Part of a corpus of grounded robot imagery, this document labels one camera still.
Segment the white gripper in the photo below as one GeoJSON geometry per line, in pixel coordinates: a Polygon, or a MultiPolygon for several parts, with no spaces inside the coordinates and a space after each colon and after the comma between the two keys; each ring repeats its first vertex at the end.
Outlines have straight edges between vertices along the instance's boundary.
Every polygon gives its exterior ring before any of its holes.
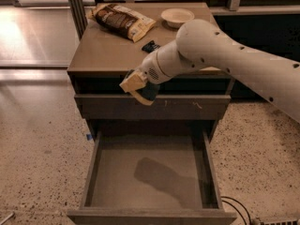
{"type": "Polygon", "coordinates": [[[169,53],[154,51],[149,53],[139,65],[139,70],[130,70],[120,87],[127,93],[142,89],[147,80],[150,83],[165,83],[171,78],[167,66],[173,61],[169,53]]]}

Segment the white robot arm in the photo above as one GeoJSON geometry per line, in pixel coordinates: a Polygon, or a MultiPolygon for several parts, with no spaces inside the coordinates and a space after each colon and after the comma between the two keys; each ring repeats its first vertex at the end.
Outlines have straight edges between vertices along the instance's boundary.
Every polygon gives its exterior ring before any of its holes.
{"type": "Polygon", "coordinates": [[[184,23],[173,41],[150,52],[120,86],[150,106],[159,84],[208,67],[226,72],[300,122],[299,63],[240,44],[205,20],[184,23]]]}

